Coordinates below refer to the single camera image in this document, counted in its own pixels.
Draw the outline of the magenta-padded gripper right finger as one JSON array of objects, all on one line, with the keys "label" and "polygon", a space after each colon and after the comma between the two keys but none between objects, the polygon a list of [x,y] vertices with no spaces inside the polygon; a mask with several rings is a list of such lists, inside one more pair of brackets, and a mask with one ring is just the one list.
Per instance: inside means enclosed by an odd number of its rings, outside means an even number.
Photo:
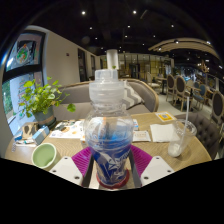
[{"label": "magenta-padded gripper right finger", "polygon": [[136,187],[143,187],[174,173],[162,157],[152,157],[136,146],[131,146],[129,160]]}]

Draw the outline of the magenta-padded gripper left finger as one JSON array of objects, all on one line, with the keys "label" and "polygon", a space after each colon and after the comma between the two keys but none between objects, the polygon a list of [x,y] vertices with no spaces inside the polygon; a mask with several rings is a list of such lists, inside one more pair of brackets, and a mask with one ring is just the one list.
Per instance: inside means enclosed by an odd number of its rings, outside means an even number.
[{"label": "magenta-padded gripper left finger", "polygon": [[84,148],[72,157],[64,156],[50,173],[82,187],[89,187],[94,159],[89,148]]}]

